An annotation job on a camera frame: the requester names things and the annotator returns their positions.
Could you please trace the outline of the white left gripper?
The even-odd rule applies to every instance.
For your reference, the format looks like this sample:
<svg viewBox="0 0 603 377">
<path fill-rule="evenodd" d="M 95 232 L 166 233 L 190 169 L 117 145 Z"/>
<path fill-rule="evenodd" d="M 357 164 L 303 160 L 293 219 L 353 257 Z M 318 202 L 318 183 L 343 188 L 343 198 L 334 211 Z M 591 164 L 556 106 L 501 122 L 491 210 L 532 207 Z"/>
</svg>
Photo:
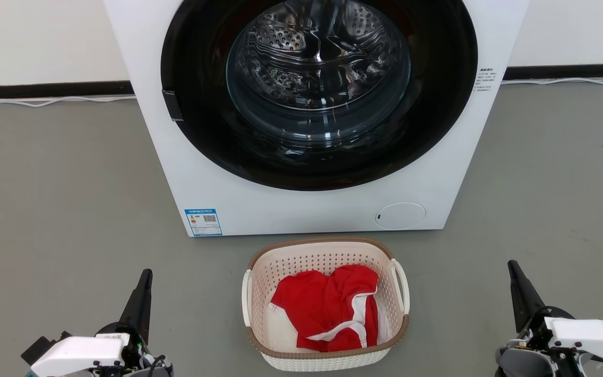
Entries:
<svg viewBox="0 0 603 377">
<path fill-rule="evenodd" d="M 174 366 L 148 348 L 153 272 L 141 272 L 119 322 L 94 336 L 62 332 L 40 337 L 30 347 L 31 376 L 173 376 Z"/>
</svg>

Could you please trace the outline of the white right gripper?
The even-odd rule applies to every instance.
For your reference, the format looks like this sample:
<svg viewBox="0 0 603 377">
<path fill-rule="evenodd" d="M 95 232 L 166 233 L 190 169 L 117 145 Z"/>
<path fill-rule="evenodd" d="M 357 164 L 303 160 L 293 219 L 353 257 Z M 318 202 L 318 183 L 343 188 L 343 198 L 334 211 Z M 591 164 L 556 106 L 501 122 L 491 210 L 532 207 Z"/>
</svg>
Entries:
<svg viewBox="0 0 603 377">
<path fill-rule="evenodd" d="M 496 351 L 496 376 L 603 376 L 603 320 L 574 319 L 507 263 L 517 337 Z"/>
</svg>

